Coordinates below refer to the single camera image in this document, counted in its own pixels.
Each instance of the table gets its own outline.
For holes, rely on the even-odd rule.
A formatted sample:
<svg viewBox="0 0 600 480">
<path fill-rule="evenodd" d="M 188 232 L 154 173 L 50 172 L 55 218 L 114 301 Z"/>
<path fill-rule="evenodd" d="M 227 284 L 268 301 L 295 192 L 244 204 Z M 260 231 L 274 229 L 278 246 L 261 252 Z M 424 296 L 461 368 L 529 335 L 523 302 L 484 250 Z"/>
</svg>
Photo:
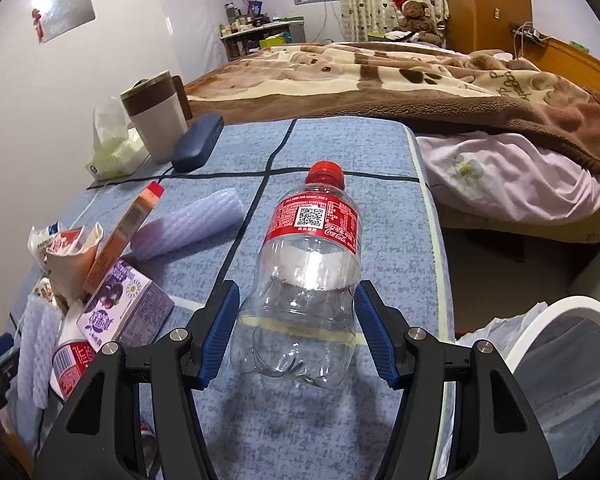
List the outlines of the table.
<svg viewBox="0 0 600 480">
<path fill-rule="evenodd" d="M 168 294 L 204 302 L 218 278 L 250 291 L 256 256 L 279 198 L 300 185 L 318 160 L 333 160 L 346 172 L 346 191 L 363 223 L 362 277 L 385 303 L 400 308 L 412 326 L 442 340 L 453 334 L 446 257 L 435 206 L 413 133 L 402 124 L 371 118 L 334 117 L 226 126 L 207 164 L 175 175 L 168 164 L 148 160 L 131 178 L 94 184 L 63 216 L 71 224 L 93 200 L 80 223 L 115 226 L 128 202 L 164 175 L 164 195 L 155 219 L 209 195 L 235 187 L 253 213 L 240 237 L 231 228 L 199 244 L 158 256 L 138 266 Z M 38 272 L 22 287 L 12 316 L 17 320 Z M 160 335 L 184 326 L 190 310 L 176 307 Z M 14 325 L 9 326 L 13 333 Z M 152 421 L 150 388 L 142 385 L 141 411 Z M 446 397 L 441 433 L 450 428 Z M 59 410 L 42 414 L 24 406 L 10 390 L 8 413 L 29 449 L 44 440 Z M 260 375 L 240 376 L 225 354 L 218 377 L 194 392 L 218 478 L 373 478 L 394 423 L 400 392 L 389 389 L 366 345 L 358 345 L 344 382 L 334 390 Z"/>
<path fill-rule="evenodd" d="M 221 36 L 222 44 L 226 50 L 229 61 L 239 59 L 249 54 L 249 44 L 259 46 L 259 41 L 275 36 L 280 32 L 288 31 L 292 43 L 305 43 L 304 20 L 291 20 L 288 22 L 267 23 L 261 27 L 253 27 L 248 30 L 240 30 L 227 36 Z"/>
</svg>

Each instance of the metal screw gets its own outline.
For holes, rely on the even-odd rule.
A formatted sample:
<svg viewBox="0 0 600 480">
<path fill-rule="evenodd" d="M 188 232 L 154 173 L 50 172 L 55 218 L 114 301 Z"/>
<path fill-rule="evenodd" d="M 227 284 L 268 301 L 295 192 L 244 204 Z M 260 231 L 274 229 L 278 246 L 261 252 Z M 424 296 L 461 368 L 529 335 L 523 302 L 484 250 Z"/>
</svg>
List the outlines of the metal screw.
<svg viewBox="0 0 600 480">
<path fill-rule="evenodd" d="M 174 341 L 184 341 L 187 338 L 189 333 L 184 328 L 177 328 L 176 330 L 172 330 L 169 334 L 169 337 Z"/>
<path fill-rule="evenodd" d="M 102 346 L 102 353 L 105 355 L 113 355 L 118 351 L 118 343 L 109 341 Z"/>
<path fill-rule="evenodd" d="M 409 329 L 409 331 L 407 332 L 407 334 L 409 335 L 409 337 L 411 339 L 415 339 L 416 341 L 419 341 L 420 339 L 424 339 L 427 336 L 427 331 L 424 330 L 423 328 L 414 326 L 412 328 Z"/>
<path fill-rule="evenodd" d="M 490 354 L 493 352 L 493 345 L 485 340 L 478 341 L 478 350 L 483 354 Z"/>
</svg>

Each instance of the white wall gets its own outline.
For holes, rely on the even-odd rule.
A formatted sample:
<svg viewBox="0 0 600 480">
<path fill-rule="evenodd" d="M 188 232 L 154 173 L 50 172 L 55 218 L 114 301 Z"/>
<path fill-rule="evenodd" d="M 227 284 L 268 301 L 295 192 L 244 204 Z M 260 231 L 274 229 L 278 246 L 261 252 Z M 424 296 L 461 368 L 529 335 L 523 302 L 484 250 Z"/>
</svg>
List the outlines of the white wall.
<svg viewBox="0 0 600 480">
<path fill-rule="evenodd" d="M 29 229 L 91 181 L 94 103 L 161 70 L 187 82 L 226 60 L 226 1 L 92 0 L 93 22 L 42 45 L 31 0 L 0 3 L 0 331 L 32 264 Z"/>
<path fill-rule="evenodd" d="M 236 6 L 239 0 L 230 0 Z M 307 42 L 321 43 L 325 40 L 344 41 L 342 35 L 340 2 L 321 2 L 296 5 L 294 0 L 262 0 L 262 12 L 269 16 L 304 16 L 304 34 Z"/>
<path fill-rule="evenodd" d="M 575 41 L 600 60 L 600 20 L 586 0 L 531 0 L 534 27 L 542 34 Z"/>
</svg>

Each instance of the brown blanket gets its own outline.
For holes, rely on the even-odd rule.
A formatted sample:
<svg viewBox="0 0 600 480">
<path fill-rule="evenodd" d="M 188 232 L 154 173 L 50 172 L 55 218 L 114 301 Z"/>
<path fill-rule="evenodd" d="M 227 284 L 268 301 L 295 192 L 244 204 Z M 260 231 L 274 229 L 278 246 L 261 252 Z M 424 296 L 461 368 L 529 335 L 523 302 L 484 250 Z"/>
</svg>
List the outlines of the brown blanket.
<svg viewBox="0 0 600 480">
<path fill-rule="evenodd" d="M 227 124 L 334 115 L 400 121 L 418 133 L 517 132 L 600 173 L 600 95 L 524 60 L 393 43 L 261 50 L 186 86 L 195 116 Z"/>
</svg>

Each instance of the floor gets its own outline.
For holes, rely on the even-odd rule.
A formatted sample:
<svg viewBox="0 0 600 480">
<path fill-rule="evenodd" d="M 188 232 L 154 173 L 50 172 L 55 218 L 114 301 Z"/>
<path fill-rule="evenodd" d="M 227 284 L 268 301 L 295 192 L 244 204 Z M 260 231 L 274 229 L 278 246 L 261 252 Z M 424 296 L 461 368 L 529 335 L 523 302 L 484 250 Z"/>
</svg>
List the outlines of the floor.
<svg viewBox="0 0 600 480">
<path fill-rule="evenodd" d="M 542 238 L 443 230 L 456 332 L 566 297 L 573 247 Z"/>
</svg>

